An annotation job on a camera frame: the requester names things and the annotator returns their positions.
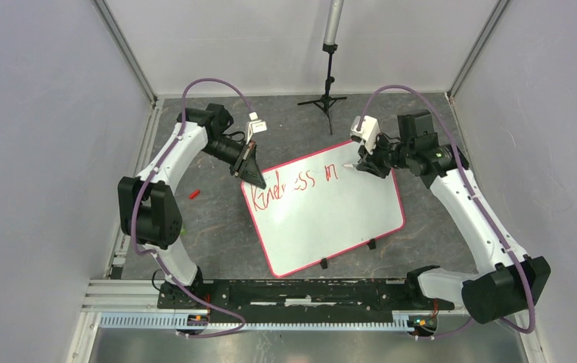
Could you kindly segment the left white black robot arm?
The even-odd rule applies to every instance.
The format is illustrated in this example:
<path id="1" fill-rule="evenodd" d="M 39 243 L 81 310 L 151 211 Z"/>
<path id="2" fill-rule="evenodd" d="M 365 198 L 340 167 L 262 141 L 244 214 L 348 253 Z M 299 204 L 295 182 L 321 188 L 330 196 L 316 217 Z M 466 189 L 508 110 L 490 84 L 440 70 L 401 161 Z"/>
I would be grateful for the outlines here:
<path id="1" fill-rule="evenodd" d="M 245 131 L 229 132 L 234 117 L 221 104 L 204 110 L 186 107 L 154 160 L 137 175 L 121 178 L 117 186 L 122 232 L 136 254 L 157 262 L 165 282 L 177 287 L 175 296 L 187 308 L 204 301 L 205 288 L 200 268 L 181 242 L 183 218 L 175 190 L 200 153 L 226 163 L 235 178 L 264 189 L 253 135 L 266 131 L 267 125 L 254 111 L 249 118 Z"/>

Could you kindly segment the red marker cap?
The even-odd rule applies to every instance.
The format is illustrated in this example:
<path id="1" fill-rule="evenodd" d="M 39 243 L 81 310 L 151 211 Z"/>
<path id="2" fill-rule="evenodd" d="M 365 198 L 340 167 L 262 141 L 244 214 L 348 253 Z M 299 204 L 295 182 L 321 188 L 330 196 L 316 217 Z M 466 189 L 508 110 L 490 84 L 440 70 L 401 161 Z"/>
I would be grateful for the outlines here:
<path id="1" fill-rule="evenodd" d="M 191 194 L 189 194 L 188 198 L 190 200 L 193 200 L 196 197 L 198 197 L 199 195 L 200 195 L 200 189 L 197 189 L 197 190 L 193 191 Z"/>

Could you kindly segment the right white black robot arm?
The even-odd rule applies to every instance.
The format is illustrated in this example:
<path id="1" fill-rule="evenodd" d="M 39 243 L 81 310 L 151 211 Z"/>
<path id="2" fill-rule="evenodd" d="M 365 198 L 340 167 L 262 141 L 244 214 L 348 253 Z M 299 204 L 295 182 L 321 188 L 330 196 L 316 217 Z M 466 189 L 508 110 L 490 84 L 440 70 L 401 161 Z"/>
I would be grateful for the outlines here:
<path id="1" fill-rule="evenodd" d="M 470 317 L 486 324 L 527 312 L 535 327 L 535 307 L 551 274 L 542 257 L 531 257 L 521 247 L 476 187 L 474 174 L 461 150 L 440 144 L 429 111 L 399 116 L 399 136 L 391 138 L 371 116 L 357 116 L 350 137 L 359 144 L 354 169 L 386 178 L 395 169 L 418 177 L 445 207 L 476 263 L 475 274 L 428 265 L 410 271 L 404 297 L 422 309 L 434 299 L 464 307 Z"/>

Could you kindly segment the pink-framed whiteboard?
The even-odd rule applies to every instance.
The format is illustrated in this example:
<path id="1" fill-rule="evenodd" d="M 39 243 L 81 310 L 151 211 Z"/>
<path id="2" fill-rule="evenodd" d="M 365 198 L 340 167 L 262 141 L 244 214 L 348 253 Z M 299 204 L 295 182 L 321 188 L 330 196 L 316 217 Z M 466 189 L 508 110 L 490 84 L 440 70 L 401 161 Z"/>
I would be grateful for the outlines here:
<path id="1" fill-rule="evenodd" d="M 393 172 L 379 178 L 343 167 L 359 159 L 346 141 L 262 175 L 264 189 L 240 188 L 271 274 L 284 278 L 400 231 L 405 214 Z"/>

